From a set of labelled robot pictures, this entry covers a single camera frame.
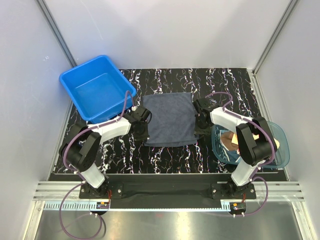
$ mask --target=black marble table surface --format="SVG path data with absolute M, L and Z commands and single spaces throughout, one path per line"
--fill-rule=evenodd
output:
M 125 69 L 124 76 L 137 89 L 136 105 L 142 96 L 163 93 L 192 93 L 193 100 L 212 92 L 228 92 L 233 102 L 228 106 L 238 114 L 260 115 L 255 93 L 245 68 L 183 68 L 183 69 Z M 227 102 L 228 96 L 215 95 L 212 101 Z M 72 107 L 65 134 L 76 123 L 84 121 Z M 211 137 L 197 144 L 182 147 L 148 147 L 135 143 L 132 135 L 119 136 L 103 143 L 96 155 L 96 165 L 105 174 L 171 174 L 171 173 L 225 173 L 224 163 L 212 151 Z M 61 157 L 53 173 L 67 174 Z

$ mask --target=metal floor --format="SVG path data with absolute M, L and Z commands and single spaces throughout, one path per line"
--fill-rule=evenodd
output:
M 247 213 L 259 206 L 247 203 Z M 83 211 L 63 211 L 64 225 Z M 268 202 L 256 215 L 234 219 L 225 212 L 116 212 L 103 215 L 100 240 L 301 240 L 302 236 L 290 202 Z M 86 216 L 67 229 L 79 238 L 97 231 L 99 220 Z M 61 230 L 58 211 L 44 210 L 36 240 L 70 239 Z

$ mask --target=aluminum frame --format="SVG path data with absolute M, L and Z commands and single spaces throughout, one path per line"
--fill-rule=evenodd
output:
M 78 181 L 40 181 L 33 197 L 32 214 L 27 224 L 24 240 L 34 240 L 42 212 L 45 208 L 46 201 L 61 201 L 66 193 L 74 186 L 79 184 Z M 266 194 L 265 184 L 263 182 L 254 182 L 256 195 L 258 200 L 262 200 Z M 317 236 L 312 225 L 306 203 L 301 192 L 301 188 L 296 181 L 269 181 L 267 182 L 269 189 L 268 202 L 291 202 L 298 227 L 304 240 L 317 240 Z M 80 189 L 75 189 L 69 196 L 69 202 L 88 201 L 88 199 L 79 199 Z M 93 201 L 105 201 L 105 199 L 94 199 Z M 234 199 L 225 199 L 221 201 L 221 205 L 227 202 L 236 202 Z M 179 212 L 179 209 L 135 209 L 135 211 L 167 211 Z M 127 211 L 127 209 L 116 209 L 115 211 Z M 201 209 L 192 209 L 193 212 L 201 212 Z

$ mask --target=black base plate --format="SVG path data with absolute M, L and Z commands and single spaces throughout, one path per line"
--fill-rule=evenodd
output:
M 123 194 L 124 185 L 121 182 L 110 182 L 108 185 L 108 190 L 111 190 L 111 198 L 112 199 L 121 199 Z M 80 199 L 108 199 L 108 193 L 104 196 L 97 196 L 97 194 L 88 186 L 88 184 L 84 184 L 81 186 Z
M 215 200 L 224 200 L 224 199 L 239 199 L 242 200 L 244 198 L 243 194 L 239 194 L 236 196 L 230 196 L 226 193 L 225 190 L 222 190 L 222 186 L 225 183 L 214 183 L 211 184 L 211 192 L 212 198 Z M 244 190 L 245 199 L 257 199 L 255 186 L 251 183 L 248 185 L 247 189 Z

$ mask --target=wire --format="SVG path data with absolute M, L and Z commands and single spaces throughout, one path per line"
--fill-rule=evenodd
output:
M 62 215 L 61 215 L 61 213 L 62 213 L 62 206 L 63 206 L 66 198 L 68 197 L 68 195 L 69 195 L 73 190 L 75 190 L 76 188 L 78 188 L 78 187 L 80 187 L 80 186 L 82 186 L 82 185 L 84 185 L 84 184 L 85 184 L 85 182 L 82 182 L 82 183 L 74 186 L 73 188 L 71 188 L 71 189 L 67 192 L 67 194 L 64 196 L 64 198 L 62 199 L 61 204 L 60 204 L 60 207 L 59 207 L 59 221 L 60 221 L 60 225 L 61 225 L 61 227 L 62 227 L 62 230 L 64 231 L 64 233 L 65 233 L 68 237 L 73 238 L 73 239 L 76 239 L 76 240 L 91 240 L 91 239 L 94 239 L 94 238 L 95 238 L 96 236 L 98 236 L 98 234 L 100 233 L 101 228 L 102 228 L 102 224 L 103 224 L 103 218 L 102 218 L 100 215 L 95 214 L 95 216 L 98 217 L 99 220 L 100 220 L 100 226 L 99 226 L 98 231 L 97 231 L 92 237 L 89 237 L 89 238 L 81 238 L 81 237 L 77 237 L 77 236 L 74 236 L 74 235 L 72 235 L 71 233 L 69 233 L 69 232 L 67 231 L 66 227 L 64 226 L 64 223 L 62 222 Z
M 244 194 L 243 194 L 242 203 L 244 203 L 244 202 L 245 202 L 245 200 L 246 200 L 246 194 L 244 193 Z

